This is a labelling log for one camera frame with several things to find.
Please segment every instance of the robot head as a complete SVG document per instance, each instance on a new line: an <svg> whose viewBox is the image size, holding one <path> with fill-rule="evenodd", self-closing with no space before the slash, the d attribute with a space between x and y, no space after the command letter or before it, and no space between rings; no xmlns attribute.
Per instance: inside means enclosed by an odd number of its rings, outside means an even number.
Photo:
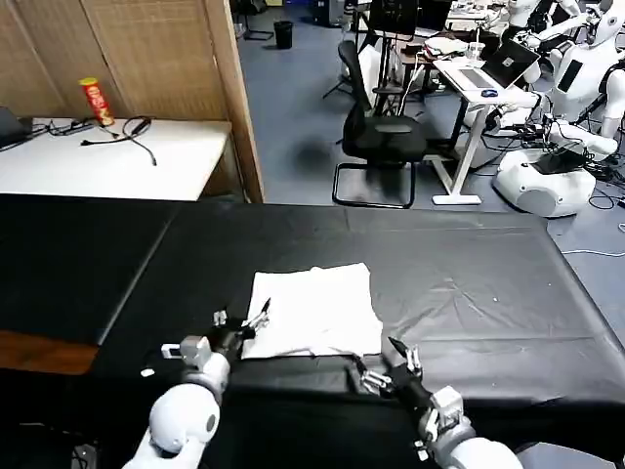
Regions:
<svg viewBox="0 0 625 469"><path fill-rule="evenodd" d="M588 29L588 43L597 46L615 38L625 23L625 1L602 0L595 12L597 20Z"/></svg>

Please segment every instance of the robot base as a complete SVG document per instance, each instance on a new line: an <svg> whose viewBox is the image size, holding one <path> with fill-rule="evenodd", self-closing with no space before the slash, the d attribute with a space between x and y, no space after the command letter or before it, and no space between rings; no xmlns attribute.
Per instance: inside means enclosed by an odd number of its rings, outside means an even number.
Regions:
<svg viewBox="0 0 625 469"><path fill-rule="evenodd" d="M541 174L530 163L544 154L542 149L511 151L502 159L494 188L519 209L557 218L579 212L595 189L595 178L579 168L561 174Z"/></svg>

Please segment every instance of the white table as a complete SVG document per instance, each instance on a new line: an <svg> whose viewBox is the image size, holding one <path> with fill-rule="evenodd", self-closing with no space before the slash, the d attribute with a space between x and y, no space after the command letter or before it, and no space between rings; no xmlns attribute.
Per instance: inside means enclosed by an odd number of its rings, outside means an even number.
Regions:
<svg viewBox="0 0 625 469"><path fill-rule="evenodd" d="M448 161L451 158L441 156L439 154L428 154L424 160L432 161L432 164L437 171L438 177L447 191L446 195L435 195L432 197L432 201L436 205L478 205L481 203L481 199L477 195L468 195L461 193L469 168L471 167L471 161L478 149L479 138L486 124L486 117L490 112L492 106L503 105L506 103L526 103L528 100L528 94L520 88L513 86L508 90L504 90L501 86L493 86L497 90L498 96L495 98L485 98L481 95L480 90L465 91L456 83L453 77L450 75L450 71L459 67L466 67L466 63L457 63L452 61L435 61L434 66L438 71L449 80L455 90L460 93L462 98L469 103L469 110L477 110L478 115L471 127L469 134L469 140L465 144L463 154L461 155L456 172L451 177L444 165L443 161Z"/></svg>
<svg viewBox="0 0 625 469"><path fill-rule="evenodd" d="M50 119L35 119L49 123ZM62 126L70 119L54 119ZM121 133L124 119L108 127ZM132 130L136 124L130 124ZM231 150L229 122L154 120L137 141L81 147L83 140L111 136L92 128L70 136L46 134L0 152L0 192L88 197L197 200L222 156L239 181Z"/></svg>

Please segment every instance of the computer monitor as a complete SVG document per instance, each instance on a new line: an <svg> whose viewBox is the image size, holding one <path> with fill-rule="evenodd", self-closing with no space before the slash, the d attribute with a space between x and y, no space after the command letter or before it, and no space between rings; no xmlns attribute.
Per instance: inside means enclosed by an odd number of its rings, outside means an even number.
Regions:
<svg viewBox="0 0 625 469"><path fill-rule="evenodd" d="M373 0L369 26L378 31L414 35L418 0Z"/></svg>
<svg viewBox="0 0 625 469"><path fill-rule="evenodd" d="M417 35L431 36L445 29L451 0L419 0Z"/></svg>

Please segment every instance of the white cloth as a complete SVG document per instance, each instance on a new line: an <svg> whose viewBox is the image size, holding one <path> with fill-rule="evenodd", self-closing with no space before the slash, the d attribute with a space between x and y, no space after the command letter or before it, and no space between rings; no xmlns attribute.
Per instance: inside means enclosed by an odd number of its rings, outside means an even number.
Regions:
<svg viewBox="0 0 625 469"><path fill-rule="evenodd" d="M469 47L464 41L460 39L449 39L448 37L431 37L426 41L426 47L435 54L446 56L453 52L465 52Z"/></svg>
<svg viewBox="0 0 625 469"><path fill-rule="evenodd" d="M371 307L369 277L364 264L256 273L247 318L271 298L269 322L245 341L241 357L380 354L382 323Z"/></svg>

